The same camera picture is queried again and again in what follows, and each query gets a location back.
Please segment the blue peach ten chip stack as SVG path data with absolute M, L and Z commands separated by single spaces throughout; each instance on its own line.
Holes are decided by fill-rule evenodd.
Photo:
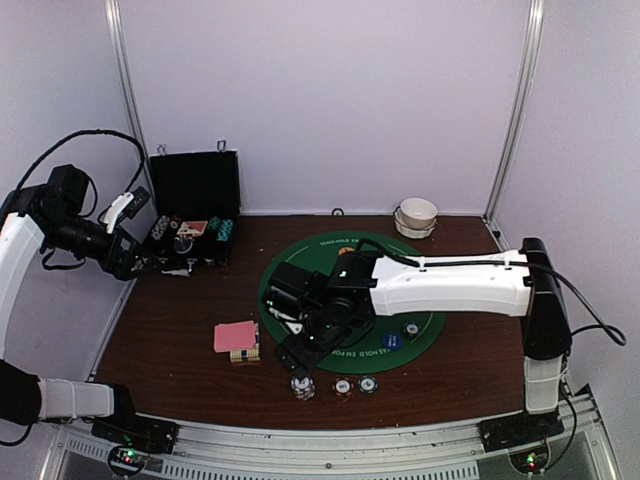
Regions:
M 316 394 L 316 386 L 311 376 L 294 376 L 290 382 L 291 389 L 296 399 L 307 401 Z

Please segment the blue green fifty chip stack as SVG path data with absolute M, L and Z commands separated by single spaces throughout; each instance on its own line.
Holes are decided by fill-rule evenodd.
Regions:
M 373 394 L 378 390 L 378 382 L 373 376 L 364 376 L 358 380 L 358 389 L 363 394 Z

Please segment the blue small blind button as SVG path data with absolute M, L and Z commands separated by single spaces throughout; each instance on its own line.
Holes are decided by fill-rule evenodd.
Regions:
M 401 334 L 388 333 L 381 338 L 381 344 L 389 351 L 399 351 L 404 346 L 404 339 Z

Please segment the fifty chips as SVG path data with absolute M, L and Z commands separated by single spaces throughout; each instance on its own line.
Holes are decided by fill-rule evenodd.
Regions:
M 408 322 L 403 326 L 402 334 L 408 340 L 413 340 L 421 333 L 421 327 L 414 322 Z

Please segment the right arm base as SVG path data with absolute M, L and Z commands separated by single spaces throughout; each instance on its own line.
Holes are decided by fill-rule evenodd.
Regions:
M 523 411 L 481 421 L 477 424 L 477 428 L 486 452 L 539 442 L 564 432 L 564 425 L 558 411 L 545 414 L 530 414 Z

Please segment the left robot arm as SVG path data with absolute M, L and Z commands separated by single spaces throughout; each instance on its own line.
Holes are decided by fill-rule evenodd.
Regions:
M 119 195 L 101 222 L 83 217 L 86 192 L 93 184 L 82 170 L 67 164 L 53 169 L 46 183 L 14 190 L 1 207 L 1 332 L 9 320 L 25 273 L 36 254 L 64 250 L 80 263 L 129 281 L 161 267 L 159 259 L 120 223 L 149 201 L 142 186 Z M 123 406 L 126 388 L 91 382 L 41 378 L 7 361 L 1 363 L 1 417 L 17 425 L 76 418 L 104 418 L 106 429 L 123 444 L 137 442 L 144 424 Z

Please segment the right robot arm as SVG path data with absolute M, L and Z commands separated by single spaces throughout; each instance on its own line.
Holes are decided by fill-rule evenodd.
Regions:
M 485 312 L 522 322 L 524 411 L 519 440 L 535 440 L 559 403 L 562 359 L 572 345 L 559 276 L 544 243 L 458 257 L 403 256 L 369 238 L 337 257 L 329 273 L 279 263 L 261 301 L 282 323 L 298 325 L 278 345 L 284 368 L 315 368 L 356 328 L 381 317 L 422 312 Z

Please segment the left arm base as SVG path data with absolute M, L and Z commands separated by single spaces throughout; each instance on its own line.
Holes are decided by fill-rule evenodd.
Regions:
M 151 454 L 171 454 L 179 427 L 176 423 L 145 416 L 134 416 L 133 421 L 96 418 L 91 434 L 118 445 L 132 447 Z

